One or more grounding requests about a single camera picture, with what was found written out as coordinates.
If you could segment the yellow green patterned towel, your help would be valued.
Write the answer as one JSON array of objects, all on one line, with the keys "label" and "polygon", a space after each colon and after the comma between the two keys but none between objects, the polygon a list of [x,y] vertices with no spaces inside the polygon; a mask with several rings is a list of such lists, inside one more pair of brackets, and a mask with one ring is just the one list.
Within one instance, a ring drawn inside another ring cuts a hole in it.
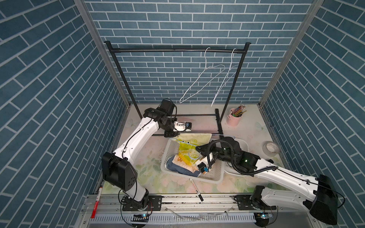
[{"label": "yellow green patterned towel", "polygon": [[197,146],[210,142],[212,134],[208,133],[185,133],[175,137],[179,143],[178,156],[188,165],[194,164],[201,159],[202,155],[196,151]]}]

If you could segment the orange patterned towel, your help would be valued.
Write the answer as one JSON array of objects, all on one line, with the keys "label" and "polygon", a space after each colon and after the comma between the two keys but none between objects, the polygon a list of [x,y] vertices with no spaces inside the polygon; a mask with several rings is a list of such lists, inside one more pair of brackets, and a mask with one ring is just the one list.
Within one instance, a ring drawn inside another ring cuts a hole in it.
[{"label": "orange patterned towel", "polygon": [[190,166],[186,164],[178,155],[175,155],[175,159],[173,163],[178,164],[179,166],[189,169],[190,171],[197,171],[198,169],[196,167]]}]

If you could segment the blue patterned towel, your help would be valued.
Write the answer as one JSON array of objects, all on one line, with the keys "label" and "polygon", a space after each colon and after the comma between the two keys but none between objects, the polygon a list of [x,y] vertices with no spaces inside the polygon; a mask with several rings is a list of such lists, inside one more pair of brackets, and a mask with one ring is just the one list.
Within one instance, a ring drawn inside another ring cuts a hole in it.
[{"label": "blue patterned towel", "polygon": [[181,166],[179,166],[178,164],[173,163],[175,159],[175,155],[170,157],[167,162],[166,162],[166,169],[175,173],[179,173],[182,175],[187,175],[187,176],[193,176],[193,177],[198,177],[200,176],[201,172],[199,170],[197,171],[190,171],[189,169],[183,168]]}]

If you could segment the light blue wire hanger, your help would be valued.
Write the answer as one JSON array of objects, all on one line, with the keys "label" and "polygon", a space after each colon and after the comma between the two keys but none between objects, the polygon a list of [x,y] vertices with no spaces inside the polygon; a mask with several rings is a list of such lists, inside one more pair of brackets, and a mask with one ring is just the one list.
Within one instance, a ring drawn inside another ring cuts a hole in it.
[{"label": "light blue wire hanger", "polygon": [[216,161],[231,161],[232,148],[240,151],[238,142],[232,137],[215,139],[212,134],[181,134],[175,140],[179,143],[178,160],[186,169],[200,175],[209,172]]}]

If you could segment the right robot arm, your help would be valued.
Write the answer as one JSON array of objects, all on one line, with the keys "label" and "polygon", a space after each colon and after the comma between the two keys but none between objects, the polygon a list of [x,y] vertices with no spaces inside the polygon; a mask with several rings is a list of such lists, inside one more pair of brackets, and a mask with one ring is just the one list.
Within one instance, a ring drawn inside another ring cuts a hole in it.
[{"label": "right robot arm", "polygon": [[257,177],[285,187],[284,191],[269,187],[256,186],[251,195],[251,204],[256,209],[268,209],[284,206],[308,212],[315,219],[337,225],[339,196],[332,180],[323,174],[318,177],[296,173],[259,156],[246,152],[231,137],[213,140],[208,144],[196,146],[196,151],[203,156],[198,164],[202,173],[207,173],[217,160],[227,162],[243,176]]}]

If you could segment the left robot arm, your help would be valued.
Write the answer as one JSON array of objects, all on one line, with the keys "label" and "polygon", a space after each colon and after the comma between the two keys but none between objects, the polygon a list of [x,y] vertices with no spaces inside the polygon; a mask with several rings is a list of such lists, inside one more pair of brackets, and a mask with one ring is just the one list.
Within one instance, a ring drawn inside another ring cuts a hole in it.
[{"label": "left robot arm", "polygon": [[159,129],[171,137],[178,135],[174,131],[174,123],[177,121],[173,116],[174,110],[175,104],[167,98],[157,108],[146,109],[141,122],[126,141],[101,158],[103,180],[119,187],[142,208],[147,204],[148,190],[138,182],[134,163],[140,158],[140,151],[147,141]]}]

